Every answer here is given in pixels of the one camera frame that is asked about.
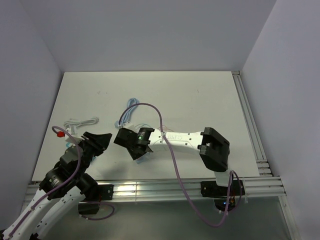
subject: purple cable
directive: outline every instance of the purple cable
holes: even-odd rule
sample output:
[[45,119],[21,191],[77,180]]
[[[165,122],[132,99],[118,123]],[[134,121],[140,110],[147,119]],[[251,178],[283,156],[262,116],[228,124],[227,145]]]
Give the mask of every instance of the purple cable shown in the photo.
[[64,130],[63,128],[59,127],[59,126],[53,126],[52,127],[52,130],[57,134],[58,132],[56,131],[56,129],[64,132],[71,140],[72,142],[74,143],[75,147],[76,147],[76,151],[77,151],[77,154],[78,154],[78,163],[76,165],[76,168],[74,170],[74,172],[72,173],[72,175],[66,180],[64,181],[61,185],[55,187],[54,189],[48,191],[45,195],[43,195],[42,197],[40,197],[32,206],[31,206],[31,210],[27,211],[25,213],[25,215],[21,218],[21,220],[17,223],[17,225],[13,228],[13,230],[9,233],[9,237],[12,237],[12,235],[17,231],[17,229],[21,226],[21,224],[24,222],[24,220],[29,216],[29,214],[35,210],[36,206],[43,200],[45,199],[47,196],[49,196],[50,194],[52,194],[54,191],[62,188],[64,185],[66,185],[67,183],[69,183],[74,177],[75,175],[77,174],[77,172],[79,171],[79,168],[80,168],[80,163],[81,163],[81,150],[80,150],[80,147],[77,143],[77,141],[75,140],[75,138],[70,134],[68,133],[66,130]]
[[108,203],[108,202],[103,202],[103,201],[84,201],[84,202],[87,203],[87,204],[106,205],[106,206],[109,206],[109,207],[112,208],[112,212],[110,214],[108,214],[107,216],[104,216],[104,217],[101,217],[101,218],[92,218],[92,217],[87,217],[87,216],[81,215],[81,217],[84,218],[84,219],[88,219],[88,220],[91,220],[91,221],[100,221],[100,220],[104,220],[104,219],[110,218],[115,212],[115,206],[113,206],[111,203]]
[[[161,116],[161,113],[160,111],[158,110],[158,108],[156,108],[154,105],[152,104],[149,104],[149,103],[136,103],[136,104],[132,104],[130,107],[128,107],[126,110],[124,110],[124,112],[122,113],[122,115],[120,116],[120,119],[119,119],[119,123],[121,122],[121,119],[122,117],[125,115],[125,113],[132,107],[134,106],[138,106],[138,105],[146,105],[146,106],[150,106],[152,107],[154,110],[156,110],[156,112],[158,113],[159,115],[159,119],[160,119],[160,131],[163,133],[164,132],[164,128],[163,128],[163,121],[162,121],[162,116]],[[178,179],[178,182],[180,184],[180,187],[182,189],[182,192],[185,196],[185,198],[187,199],[187,201],[189,202],[190,206],[193,208],[193,210],[195,211],[195,213],[198,215],[198,217],[205,223],[207,224],[208,226],[212,227],[212,228],[219,228],[220,226],[222,226],[222,224],[224,223],[226,217],[227,217],[227,214],[228,214],[228,207],[229,207],[229,197],[230,197],[230,188],[231,188],[231,182],[232,182],[232,175],[235,174],[237,179],[238,179],[238,182],[239,182],[239,185],[240,185],[240,189],[241,189],[241,183],[240,183],[240,180],[239,180],[239,177],[238,175],[234,172],[234,171],[230,171],[230,177],[229,177],[229,182],[228,182],[228,189],[227,189],[227,195],[226,195],[226,204],[225,204],[225,209],[224,209],[224,213],[223,213],[223,217],[221,219],[221,221],[218,223],[218,224],[213,224],[213,223],[210,223],[201,213],[200,211],[196,208],[196,206],[194,205],[194,203],[192,202],[192,200],[190,199],[188,193],[187,193],[187,190],[185,189],[184,187],[184,184],[181,180],[181,177],[180,177],[180,174],[179,174],[179,171],[178,171],[178,166],[177,166],[177,160],[176,160],[176,157],[175,157],[175,153],[174,153],[174,150],[172,148],[172,145],[171,143],[168,141],[168,139],[166,138],[166,135],[163,134],[163,139],[164,141],[166,142],[166,144],[168,145],[168,148],[170,150],[170,153],[171,153],[171,157],[172,157],[172,161],[173,161],[173,166],[174,166],[174,170],[175,170],[175,174],[176,174],[176,177]],[[239,205],[239,202],[241,200],[241,197],[242,197],[242,191],[240,191],[240,198],[239,198],[239,201],[238,201],[238,204],[235,206],[238,207]]]

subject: purple hose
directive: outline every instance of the purple hose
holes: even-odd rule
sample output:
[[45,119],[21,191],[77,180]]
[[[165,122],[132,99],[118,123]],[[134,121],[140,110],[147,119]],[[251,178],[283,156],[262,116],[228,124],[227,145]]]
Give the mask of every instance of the purple hose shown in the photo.
[[[159,115],[159,119],[160,119],[160,131],[163,133],[164,132],[164,128],[163,128],[163,120],[162,120],[162,116],[161,116],[161,113],[160,111],[152,104],[149,104],[149,103],[136,103],[136,104],[132,104],[130,107],[128,107],[126,110],[124,110],[124,112],[122,113],[122,115],[120,116],[120,119],[119,119],[119,123],[121,122],[121,119],[122,117],[124,116],[124,114],[132,107],[134,106],[138,106],[138,105],[146,105],[146,106],[150,106],[152,107],[153,109],[156,110],[156,112],[158,113]],[[230,177],[229,177],[229,182],[228,182],[228,189],[227,189],[227,195],[226,195],[226,204],[225,204],[225,209],[224,209],[224,213],[223,213],[223,217],[221,219],[221,221],[218,223],[218,224],[213,224],[213,223],[210,223],[200,212],[199,210],[196,208],[196,206],[194,205],[194,203],[192,202],[192,200],[190,199],[188,193],[187,193],[187,190],[185,189],[184,187],[184,184],[181,180],[181,177],[180,177],[180,174],[179,174],[179,171],[178,171],[178,166],[177,166],[177,160],[176,160],[176,157],[175,157],[175,153],[174,153],[174,150],[172,148],[172,145],[171,143],[168,141],[168,139],[166,138],[166,135],[164,134],[163,135],[163,139],[164,141],[166,142],[166,144],[168,145],[168,148],[170,150],[170,153],[171,153],[171,157],[172,157],[172,161],[173,161],[173,166],[174,166],[174,170],[175,170],[175,174],[176,174],[176,177],[178,179],[178,182],[180,184],[180,187],[182,189],[182,192],[185,196],[185,198],[187,199],[187,201],[189,202],[190,206],[193,208],[193,210],[195,211],[195,213],[198,215],[198,217],[205,223],[207,224],[208,226],[210,227],[213,227],[213,228],[219,228],[220,226],[222,226],[222,224],[224,223],[226,217],[227,217],[227,214],[228,214],[228,207],[229,207],[229,197],[230,197],[230,188],[231,188],[231,182],[232,182],[232,175],[235,174],[237,179],[238,179],[238,182],[239,182],[239,186],[240,186],[240,189],[241,189],[241,183],[240,183],[240,180],[239,180],[239,177],[238,175],[234,172],[234,171],[230,171]],[[240,200],[241,200],[241,197],[242,197],[242,191],[240,191],[240,198],[238,200],[238,204],[235,206],[234,209],[236,209],[240,203]]]
[[110,214],[108,214],[107,216],[104,216],[104,217],[101,217],[101,218],[92,218],[92,217],[87,217],[87,216],[81,215],[81,217],[84,218],[84,219],[88,219],[88,220],[91,220],[91,221],[100,221],[100,220],[104,220],[104,219],[110,218],[115,212],[115,206],[113,206],[111,203],[108,203],[108,202],[104,202],[104,201],[84,201],[84,202],[87,203],[87,204],[106,205],[106,206],[109,206],[109,207],[112,208],[112,212]]
[[64,132],[74,143],[75,147],[76,147],[76,151],[78,154],[78,163],[76,165],[76,168],[74,170],[74,172],[72,173],[72,175],[66,180],[64,181],[61,185],[55,187],[54,189],[48,191],[45,195],[43,195],[42,197],[40,197],[38,199],[38,201],[36,201],[32,206],[31,206],[31,210],[27,211],[25,213],[25,215],[20,219],[20,221],[17,223],[17,225],[13,228],[13,230],[9,233],[9,237],[12,237],[12,235],[17,231],[17,229],[21,226],[21,224],[24,222],[24,220],[29,216],[29,214],[36,208],[36,206],[43,200],[45,199],[47,196],[49,196],[50,194],[52,194],[54,191],[62,188],[63,186],[65,186],[67,183],[69,183],[77,174],[77,172],[79,171],[80,168],[80,163],[81,163],[81,149],[77,143],[77,141],[75,140],[75,138],[68,133],[66,130],[64,130],[63,128],[59,127],[59,126],[53,126],[52,130],[57,134],[58,132],[56,131],[56,129]]

